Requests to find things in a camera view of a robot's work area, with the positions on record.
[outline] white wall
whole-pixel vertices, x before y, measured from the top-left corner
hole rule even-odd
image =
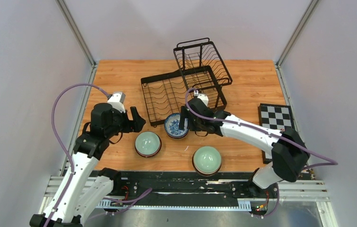
[[[306,145],[339,163],[316,169],[339,226],[355,227],[357,1],[322,0],[282,68]]]
[[[278,60],[310,0],[67,0],[96,60],[174,59],[210,37],[225,59]]]
[[[90,66],[54,0],[0,1],[0,226],[28,226],[64,155],[50,124],[56,96]],[[56,110],[71,136],[82,90]]]

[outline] light green bowl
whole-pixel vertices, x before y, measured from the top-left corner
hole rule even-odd
[[[162,142],[158,135],[151,131],[146,131],[136,138],[135,150],[143,157],[150,157],[160,150],[161,144]]]
[[[204,175],[216,173],[221,167],[220,153],[213,147],[199,148],[192,157],[195,169]]]

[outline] bowl rim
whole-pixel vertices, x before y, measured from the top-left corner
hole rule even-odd
[[[207,173],[204,173],[204,172],[200,171],[199,169],[197,169],[196,165],[195,165],[195,162],[193,161],[193,157],[195,156],[195,153],[196,153],[196,151],[192,155],[192,166],[195,169],[195,172],[197,172],[199,175],[208,177],[208,176],[213,176],[213,175],[217,174],[220,171],[220,168],[221,168],[221,165],[222,165],[223,161],[220,162],[220,166],[217,168],[217,170],[212,172],[212,173],[208,173],[207,174]]]
[[[170,117],[173,117],[173,116],[176,116],[176,115],[181,116],[180,113],[172,113],[172,114],[170,114],[170,115],[165,119],[164,127],[165,127],[165,131],[166,131],[166,133],[167,133],[167,135],[168,135],[169,137],[171,137],[171,138],[173,138],[173,139],[181,139],[181,138],[183,138],[184,136],[186,136],[186,135],[188,134],[188,132],[189,132],[189,129],[188,129],[188,128],[185,129],[185,133],[184,133],[183,135],[181,135],[181,136],[174,136],[174,135],[172,135],[172,134],[170,134],[170,133],[168,132],[167,127],[166,127],[166,124],[167,124],[167,122],[168,122],[168,119],[169,119]]]
[[[194,157],[195,157],[196,152],[198,152],[201,148],[205,148],[205,147],[210,147],[210,148],[215,149],[215,150],[217,151],[217,153],[219,154],[219,156],[220,156],[220,165],[218,166],[218,168],[217,168],[215,171],[210,172],[210,173],[206,173],[206,172],[203,172],[203,171],[201,171],[200,169],[198,169],[198,168],[196,167],[196,164],[195,164],[195,161],[194,161]],[[198,149],[193,153],[193,155],[192,155],[192,165],[193,165],[194,169],[195,169],[197,172],[202,173],[203,175],[213,175],[213,174],[217,173],[217,172],[220,170],[222,163],[223,163],[223,160],[222,160],[222,158],[221,158],[220,152],[219,152],[215,147],[212,147],[212,146],[203,146],[203,147],[200,147],[200,148],[198,148]]]
[[[154,153],[152,153],[152,154],[150,154],[150,155],[144,155],[144,154],[142,154],[141,152],[138,151],[137,146],[136,146],[137,138],[139,137],[139,135],[141,135],[141,134],[143,134],[143,133],[145,133],[145,132],[151,132],[151,133],[155,134],[155,135],[159,138],[159,147],[156,149],[156,151],[155,151]],[[154,133],[154,132],[152,132],[152,131],[144,131],[144,132],[141,132],[139,135],[135,138],[135,142],[134,142],[134,148],[135,148],[135,151],[137,152],[137,154],[139,154],[139,155],[142,156],[142,157],[152,157],[152,156],[156,155],[157,153],[159,153],[159,151],[160,151],[161,148],[162,148],[162,139],[160,138],[159,135],[157,135],[156,133]]]

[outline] metal floor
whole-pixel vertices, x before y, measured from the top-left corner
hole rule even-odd
[[[104,212],[95,209],[92,215]],[[264,219],[241,211],[128,210],[114,217],[98,217],[85,227],[322,227],[316,202],[284,202]]]

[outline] checkerboard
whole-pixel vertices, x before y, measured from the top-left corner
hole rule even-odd
[[[259,124],[269,129],[294,128],[291,107],[288,105],[263,104],[259,106]],[[271,161],[271,156],[263,153],[263,163]]]

